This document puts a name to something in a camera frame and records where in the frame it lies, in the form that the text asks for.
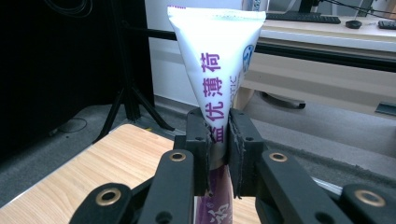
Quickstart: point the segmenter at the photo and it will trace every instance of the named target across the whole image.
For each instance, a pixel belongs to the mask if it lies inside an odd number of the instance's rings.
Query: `white desk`
[[[260,37],[324,46],[396,52],[396,31],[378,28],[384,19],[357,18],[358,30],[345,27],[354,18],[339,17],[340,24],[297,21],[266,21]]]
[[[396,60],[396,31],[381,30],[382,19],[359,18],[359,30],[341,24],[266,21],[259,42],[318,49]],[[242,109],[252,91],[315,102],[356,112],[396,119],[375,113],[380,102],[396,104],[396,73],[319,63],[255,53],[234,107]]]

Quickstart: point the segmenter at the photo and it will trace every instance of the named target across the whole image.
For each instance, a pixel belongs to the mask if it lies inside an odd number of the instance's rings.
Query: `black cable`
[[[325,1],[325,2],[328,2],[328,3],[331,3],[331,4],[335,4],[335,5],[338,5],[338,6],[342,6],[342,7],[350,7],[350,8],[353,8],[353,9],[359,11],[359,12],[364,12],[364,13],[370,14],[370,15],[372,15],[372,16],[381,18],[381,19],[387,19],[387,20],[389,20],[389,18],[382,17],[382,16],[377,16],[377,15],[375,15],[374,13],[372,13],[372,12],[370,12],[370,11],[382,12],[382,13],[387,13],[387,14],[396,14],[396,13],[393,13],[393,12],[375,10],[375,9],[372,9],[372,8],[367,9],[367,8],[362,8],[362,7],[353,7],[353,6],[346,5],[346,4],[344,4],[344,3],[338,2],[338,1],[336,1],[336,0],[321,0],[321,1],[322,1],[322,2]]]
[[[81,0],[81,4],[77,7],[60,7],[52,2],[52,0],[44,0],[44,2],[49,6],[52,10],[73,18],[85,18],[89,16],[92,12],[92,0],[88,2],[88,0]]]

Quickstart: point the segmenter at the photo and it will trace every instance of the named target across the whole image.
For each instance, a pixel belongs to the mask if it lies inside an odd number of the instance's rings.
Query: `wooden table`
[[[109,182],[131,189],[155,174],[173,141],[120,126],[0,209],[0,223],[68,223],[85,197]],[[233,202],[233,223],[260,223],[253,198]]]

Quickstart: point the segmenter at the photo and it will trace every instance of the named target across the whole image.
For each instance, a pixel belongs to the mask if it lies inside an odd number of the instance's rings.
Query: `keyboard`
[[[379,29],[396,30],[396,21],[379,21]]]
[[[340,24],[341,21],[338,17],[320,16],[320,13],[299,13],[299,12],[286,12],[284,14],[267,13],[266,19],[269,21],[303,21],[303,22],[316,22],[316,23],[330,23]]]

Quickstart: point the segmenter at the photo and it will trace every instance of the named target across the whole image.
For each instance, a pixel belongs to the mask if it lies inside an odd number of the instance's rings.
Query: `white toothpaste tube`
[[[265,12],[222,8],[168,7],[193,91],[215,148],[212,168],[225,154],[228,115],[248,71]]]

